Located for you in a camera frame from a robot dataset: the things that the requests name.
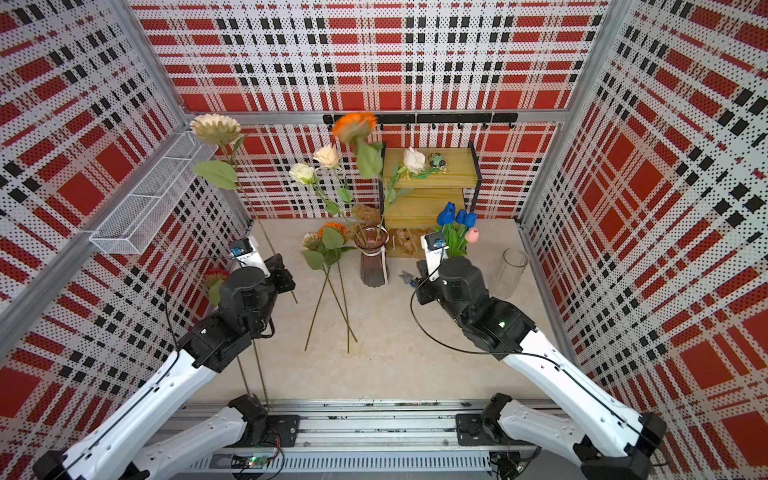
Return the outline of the dark pink ribbed vase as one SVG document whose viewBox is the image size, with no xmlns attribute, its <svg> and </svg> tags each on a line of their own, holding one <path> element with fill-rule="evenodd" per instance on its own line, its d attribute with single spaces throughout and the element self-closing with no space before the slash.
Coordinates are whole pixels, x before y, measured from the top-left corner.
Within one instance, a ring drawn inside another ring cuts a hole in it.
<svg viewBox="0 0 768 480">
<path fill-rule="evenodd" d="M 464 237 L 447 240 L 445 254 L 448 258 L 463 257 L 467 255 L 468 242 Z"/>
</svg>

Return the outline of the pink tulip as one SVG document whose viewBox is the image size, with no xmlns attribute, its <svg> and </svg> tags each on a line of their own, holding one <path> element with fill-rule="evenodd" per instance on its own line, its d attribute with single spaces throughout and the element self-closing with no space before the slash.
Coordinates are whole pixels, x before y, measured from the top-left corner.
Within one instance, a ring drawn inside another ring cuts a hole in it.
<svg viewBox="0 0 768 480">
<path fill-rule="evenodd" d="M 477 228 L 469 229 L 465 234 L 465 240 L 469 244 L 476 243 L 479 239 L 480 232 Z"/>
</svg>

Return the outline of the pink glass vase with ribbon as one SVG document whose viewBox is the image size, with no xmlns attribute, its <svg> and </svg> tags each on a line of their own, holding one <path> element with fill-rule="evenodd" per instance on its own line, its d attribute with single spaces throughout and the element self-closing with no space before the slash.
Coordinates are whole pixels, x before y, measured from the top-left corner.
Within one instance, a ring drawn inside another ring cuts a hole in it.
<svg viewBox="0 0 768 480">
<path fill-rule="evenodd" d="M 371 288 L 378 288 L 388 283 L 386 264 L 386 245 L 388 231 L 380 226 L 360 227 L 354 235 L 356 247 L 360 250 L 360 277 Z"/>
</svg>

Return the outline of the pale green rose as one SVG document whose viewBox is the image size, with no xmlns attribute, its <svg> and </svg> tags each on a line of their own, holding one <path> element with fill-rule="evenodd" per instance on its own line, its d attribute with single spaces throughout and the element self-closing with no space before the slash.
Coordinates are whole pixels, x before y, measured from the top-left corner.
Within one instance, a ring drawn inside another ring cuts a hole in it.
<svg viewBox="0 0 768 480">
<path fill-rule="evenodd" d="M 355 197 L 345 180 L 337 173 L 337 168 L 331 171 L 339 182 L 335 193 L 329 193 L 321 184 L 317 169 L 307 163 L 296 163 L 289 170 L 291 179 L 311 191 L 321 202 L 325 212 L 331 217 L 337 217 L 346 225 L 347 233 L 355 239 L 362 239 L 360 220 L 352 213 Z"/>
</svg>

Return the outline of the white rose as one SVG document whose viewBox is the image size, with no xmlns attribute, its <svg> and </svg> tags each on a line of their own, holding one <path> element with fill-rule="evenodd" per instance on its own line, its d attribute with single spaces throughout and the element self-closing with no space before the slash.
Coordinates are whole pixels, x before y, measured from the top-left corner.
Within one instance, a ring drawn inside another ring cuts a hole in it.
<svg viewBox="0 0 768 480">
<path fill-rule="evenodd" d="M 412 187 L 401 186 L 403 180 L 421 180 L 425 173 L 426 156 L 413 148 L 407 148 L 403 160 L 395 166 L 384 188 L 384 206 L 389 207 L 413 190 Z"/>
</svg>

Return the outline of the cream rose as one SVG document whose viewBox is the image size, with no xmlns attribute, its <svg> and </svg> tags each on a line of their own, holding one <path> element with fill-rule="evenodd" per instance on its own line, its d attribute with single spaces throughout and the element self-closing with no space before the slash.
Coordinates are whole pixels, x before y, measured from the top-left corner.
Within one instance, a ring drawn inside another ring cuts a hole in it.
<svg viewBox="0 0 768 480">
<path fill-rule="evenodd" d="M 327 144 L 313 154 L 313 160 L 320 165 L 322 170 L 330 172 L 338 183 L 335 189 L 336 200 L 334 200 L 331 194 L 320 185 L 319 177 L 316 177 L 313 190 L 321 201 L 324 210 L 332 217 L 353 218 L 358 221 L 358 217 L 353 211 L 356 200 L 346 178 L 337 148 L 332 144 Z"/>
</svg>

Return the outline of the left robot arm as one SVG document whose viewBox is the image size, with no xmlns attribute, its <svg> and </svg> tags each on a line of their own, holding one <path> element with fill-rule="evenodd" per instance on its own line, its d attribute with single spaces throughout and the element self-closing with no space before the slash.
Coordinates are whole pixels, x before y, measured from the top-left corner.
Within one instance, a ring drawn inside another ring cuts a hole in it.
<svg viewBox="0 0 768 480">
<path fill-rule="evenodd" d="M 159 370 L 89 435 L 34 464 L 38 479 L 169 479 L 195 460 L 263 434 L 268 413 L 249 394 L 231 400 L 201 423 L 162 442 L 149 441 L 200 388 L 222 373 L 253 340 L 275 333 L 277 297 L 295 288 L 281 255 L 243 256 L 220 288 L 218 309 L 178 342 Z"/>
</svg>

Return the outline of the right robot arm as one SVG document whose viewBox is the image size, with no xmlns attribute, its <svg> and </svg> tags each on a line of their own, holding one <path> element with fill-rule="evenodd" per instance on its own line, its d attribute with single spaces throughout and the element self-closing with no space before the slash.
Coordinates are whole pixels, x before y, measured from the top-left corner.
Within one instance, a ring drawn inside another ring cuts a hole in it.
<svg viewBox="0 0 768 480">
<path fill-rule="evenodd" d="M 601 389 L 512 303 L 495 298 L 481 271 L 465 257 L 436 266 L 417 263 L 415 296 L 437 303 L 473 344 L 471 354 L 492 356 L 524 375 L 564 411 L 557 416 L 495 394 L 481 416 L 497 444 L 522 441 L 578 466 L 588 479 L 646 479 L 666 422 L 640 413 Z"/>
</svg>

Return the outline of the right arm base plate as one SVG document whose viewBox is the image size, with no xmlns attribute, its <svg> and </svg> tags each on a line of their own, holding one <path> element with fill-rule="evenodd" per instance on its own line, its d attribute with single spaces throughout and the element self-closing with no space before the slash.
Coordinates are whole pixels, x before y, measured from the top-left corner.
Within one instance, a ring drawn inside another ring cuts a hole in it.
<svg viewBox="0 0 768 480">
<path fill-rule="evenodd" d="M 457 442 L 462 447 L 533 447 L 528 442 L 514 440 L 501 434 L 498 438 L 490 436 L 484 428 L 480 414 L 457 414 L 455 416 Z"/>
</svg>

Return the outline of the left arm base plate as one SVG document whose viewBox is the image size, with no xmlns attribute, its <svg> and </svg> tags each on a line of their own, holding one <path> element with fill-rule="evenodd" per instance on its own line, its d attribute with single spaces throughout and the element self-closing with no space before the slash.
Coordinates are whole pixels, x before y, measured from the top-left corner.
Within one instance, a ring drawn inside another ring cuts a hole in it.
<svg viewBox="0 0 768 480">
<path fill-rule="evenodd" d="M 243 436 L 235 446 L 280 445 L 280 447 L 294 447 L 299 433 L 300 421 L 299 415 L 268 415 L 250 421 L 246 425 Z"/>
</svg>

